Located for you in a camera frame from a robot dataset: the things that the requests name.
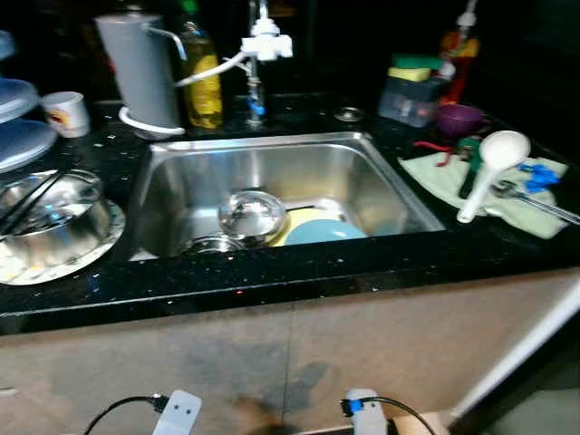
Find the grey cabinet door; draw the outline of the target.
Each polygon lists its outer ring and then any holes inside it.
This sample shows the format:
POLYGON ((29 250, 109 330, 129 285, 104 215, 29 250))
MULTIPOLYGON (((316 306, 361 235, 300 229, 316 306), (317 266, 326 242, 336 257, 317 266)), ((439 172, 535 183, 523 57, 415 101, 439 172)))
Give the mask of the grey cabinet door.
POLYGON ((579 285, 571 268, 297 303, 283 417, 334 427, 357 388, 460 417, 575 314, 579 285))

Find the grey water filter canister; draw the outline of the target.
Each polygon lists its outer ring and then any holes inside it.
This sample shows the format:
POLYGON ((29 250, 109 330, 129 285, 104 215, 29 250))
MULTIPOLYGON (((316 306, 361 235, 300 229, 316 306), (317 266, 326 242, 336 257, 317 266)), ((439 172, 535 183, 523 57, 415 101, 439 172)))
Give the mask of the grey water filter canister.
POLYGON ((185 133, 167 51, 175 44, 178 53, 185 54, 177 35, 162 29, 158 14, 103 14, 94 21, 123 100, 119 119, 143 140, 185 133))

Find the long steel spoon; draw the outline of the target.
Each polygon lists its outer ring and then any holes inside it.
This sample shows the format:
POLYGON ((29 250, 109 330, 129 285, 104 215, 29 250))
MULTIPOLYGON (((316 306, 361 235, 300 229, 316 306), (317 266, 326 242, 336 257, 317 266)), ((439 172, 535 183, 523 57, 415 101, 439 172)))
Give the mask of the long steel spoon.
POLYGON ((538 208, 539 211, 546 212, 548 215, 567 221, 569 224, 580 224, 580 217, 577 214, 572 214, 571 211, 567 211, 564 208, 551 206, 551 204, 543 202, 543 200, 531 198, 529 194, 519 189, 517 183, 511 182, 509 179, 501 179, 500 181, 497 181, 490 189, 492 189, 493 194, 497 195, 498 198, 516 198, 522 200, 522 202, 525 202, 528 206, 538 208))

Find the white tiered rack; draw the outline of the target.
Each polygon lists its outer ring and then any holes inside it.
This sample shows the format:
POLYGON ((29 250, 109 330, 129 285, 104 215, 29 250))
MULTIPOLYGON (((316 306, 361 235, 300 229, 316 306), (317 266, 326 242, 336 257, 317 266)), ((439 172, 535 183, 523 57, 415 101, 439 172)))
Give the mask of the white tiered rack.
POLYGON ((40 108, 40 99, 31 82, 0 73, 0 173, 40 158, 57 140, 57 132, 45 121, 25 118, 40 108))

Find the yellow oil bottle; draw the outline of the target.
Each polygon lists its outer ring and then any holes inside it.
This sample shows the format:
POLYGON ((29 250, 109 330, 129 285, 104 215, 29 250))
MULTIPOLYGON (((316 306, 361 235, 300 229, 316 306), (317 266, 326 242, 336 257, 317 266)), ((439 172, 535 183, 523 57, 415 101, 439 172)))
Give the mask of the yellow oil bottle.
MULTIPOLYGON (((199 24, 198 0, 179 0, 182 24, 179 39, 185 46, 183 76, 191 76, 218 66, 214 41, 199 24)), ((223 104, 218 76, 209 76, 185 87, 185 99, 190 123, 204 130, 216 130, 223 124, 223 104)))

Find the purple bowl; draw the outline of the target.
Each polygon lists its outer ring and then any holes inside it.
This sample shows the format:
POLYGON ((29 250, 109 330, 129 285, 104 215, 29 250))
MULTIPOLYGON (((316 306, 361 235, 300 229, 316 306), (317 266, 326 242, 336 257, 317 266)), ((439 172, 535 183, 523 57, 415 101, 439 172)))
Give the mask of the purple bowl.
POLYGON ((435 124, 436 129, 444 136, 459 138, 468 134, 480 134, 490 127, 490 120, 480 108, 449 103, 438 108, 435 124))

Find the steel pot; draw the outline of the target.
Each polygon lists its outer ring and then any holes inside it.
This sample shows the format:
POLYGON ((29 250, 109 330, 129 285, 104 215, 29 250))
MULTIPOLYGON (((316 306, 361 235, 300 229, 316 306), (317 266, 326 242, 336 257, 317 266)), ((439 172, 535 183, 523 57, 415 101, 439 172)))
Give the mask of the steel pot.
POLYGON ((58 266, 88 254, 102 244, 111 234, 111 207, 105 203, 104 183, 91 171, 74 169, 65 185, 55 186, 50 198, 64 199, 74 194, 74 206, 69 207, 78 215, 61 227, 28 232, 0 241, 13 256, 27 266, 58 266))

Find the stainless steel sink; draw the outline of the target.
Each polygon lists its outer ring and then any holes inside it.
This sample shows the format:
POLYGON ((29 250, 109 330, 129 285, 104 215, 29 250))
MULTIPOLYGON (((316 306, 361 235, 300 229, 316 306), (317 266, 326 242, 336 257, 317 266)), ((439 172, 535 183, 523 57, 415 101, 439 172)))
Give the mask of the stainless steel sink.
POLYGON ((368 133, 153 142, 130 199, 133 257, 182 256, 192 237, 223 233, 218 207, 243 190, 339 211, 368 237, 444 228, 368 133))

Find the light blue plate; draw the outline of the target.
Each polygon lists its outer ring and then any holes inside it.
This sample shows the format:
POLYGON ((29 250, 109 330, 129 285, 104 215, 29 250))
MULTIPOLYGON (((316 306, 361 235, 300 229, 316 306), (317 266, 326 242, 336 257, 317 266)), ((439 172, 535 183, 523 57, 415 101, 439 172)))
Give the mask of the light blue plate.
POLYGON ((305 221, 305 223, 291 229, 285 237, 285 245, 331 243, 331 241, 355 239, 356 237, 366 237, 366 235, 347 221, 314 219, 305 221))

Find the green handled tool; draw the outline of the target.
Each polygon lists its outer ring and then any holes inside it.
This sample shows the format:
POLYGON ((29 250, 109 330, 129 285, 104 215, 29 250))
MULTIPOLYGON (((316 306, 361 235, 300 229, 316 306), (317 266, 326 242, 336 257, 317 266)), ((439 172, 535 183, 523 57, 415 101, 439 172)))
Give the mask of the green handled tool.
POLYGON ((468 136, 459 141, 459 152, 461 158, 468 163, 467 174, 459 187, 459 197, 467 199, 469 193, 475 187, 475 179, 481 167, 482 158, 479 149, 482 140, 478 136, 468 136))

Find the chrome faucet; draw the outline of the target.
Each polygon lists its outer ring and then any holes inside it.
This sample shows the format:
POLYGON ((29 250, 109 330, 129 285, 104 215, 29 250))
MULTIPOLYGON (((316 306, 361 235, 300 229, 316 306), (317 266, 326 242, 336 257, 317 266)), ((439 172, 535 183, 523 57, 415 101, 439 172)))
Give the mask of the chrome faucet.
POLYGON ((268 0, 249 0, 250 32, 243 38, 241 53, 247 54, 246 59, 246 103, 249 109, 247 123, 257 128, 264 124, 266 118, 266 98, 264 83, 258 76, 258 62, 262 61, 262 53, 272 53, 269 40, 277 35, 277 25, 269 16, 268 0))

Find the large steel bowl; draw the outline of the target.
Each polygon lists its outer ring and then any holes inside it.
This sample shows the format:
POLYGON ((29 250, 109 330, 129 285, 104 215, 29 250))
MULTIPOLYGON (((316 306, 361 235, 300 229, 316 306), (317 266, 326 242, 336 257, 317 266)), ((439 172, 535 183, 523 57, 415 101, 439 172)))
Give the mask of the large steel bowl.
POLYGON ((233 192, 217 208, 221 232, 245 247, 265 247, 287 229, 281 199, 261 190, 233 192))

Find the red handled tool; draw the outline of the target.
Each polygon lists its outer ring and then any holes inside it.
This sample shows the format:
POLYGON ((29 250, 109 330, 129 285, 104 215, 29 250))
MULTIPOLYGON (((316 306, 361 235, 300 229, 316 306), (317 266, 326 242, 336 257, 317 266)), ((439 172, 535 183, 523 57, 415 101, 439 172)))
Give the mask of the red handled tool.
POLYGON ((436 167, 443 169, 456 158, 461 156, 461 149, 457 145, 449 145, 447 142, 431 142, 426 140, 416 140, 411 143, 415 149, 435 150, 436 153, 443 154, 443 161, 435 163, 436 167))

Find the black chopstick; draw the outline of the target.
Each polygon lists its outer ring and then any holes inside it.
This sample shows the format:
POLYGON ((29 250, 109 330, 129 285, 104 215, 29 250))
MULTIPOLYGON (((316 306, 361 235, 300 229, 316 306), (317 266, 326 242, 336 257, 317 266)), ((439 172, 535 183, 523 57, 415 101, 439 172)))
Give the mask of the black chopstick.
POLYGON ((57 182, 58 179, 69 173, 70 170, 71 169, 55 170, 53 174, 49 175, 49 177, 45 177, 41 182, 38 182, 36 187, 33 187, 32 190, 26 192, 25 195, 18 199, 17 202, 9 208, 2 217, 0 217, 0 227, 3 225, 14 224, 18 218, 21 218, 21 216, 23 216, 25 212, 37 202, 37 199, 43 194, 43 192, 46 192, 54 182, 57 182))
MULTIPOLYGON (((54 182, 53 185, 43 192, 37 199, 37 202, 25 212, 21 218, 18 218, 14 224, 3 225, 0 227, 0 241, 6 240, 8 237, 15 237, 23 235, 28 232, 42 231, 42 229, 61 227, 66 221, 74 219, 78 212, 71 211, 69 207, 74 206, 76 202, 74 194, 66 194, 64 199, 50 198, 51 192, 54 191, 55 186, 65 185, 65 180, 71 177, 76 170, 71 169, 69 173, 63 175, 62 178, 54 182)), ((0 208, 0 218, 11 208, 18 199, 20 199, 26 192, 29 192, 33 187, 37 186, 45 177, 53 174, 53 171, 42 171, 42 173, 34 173, 29 177, 24 177, 18 181, 8 183, 3 191, 0 191, 0 198, 8 194, 9 191, 16 191, 16 200, 9 203, 8 207, 0 208)))

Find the steel drain plug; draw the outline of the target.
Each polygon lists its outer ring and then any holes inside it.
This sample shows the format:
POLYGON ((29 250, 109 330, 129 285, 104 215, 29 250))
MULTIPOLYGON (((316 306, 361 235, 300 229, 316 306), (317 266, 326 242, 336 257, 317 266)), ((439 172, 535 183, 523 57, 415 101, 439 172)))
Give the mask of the steel drain plug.
POLYGON ((333 111, 333 117, 338 121, 348 121, 348 123, 357 123, 364 119, 364 113, 361 109, 351 107, 351 105, 344 105, 344 107, 336 108, 333 111))

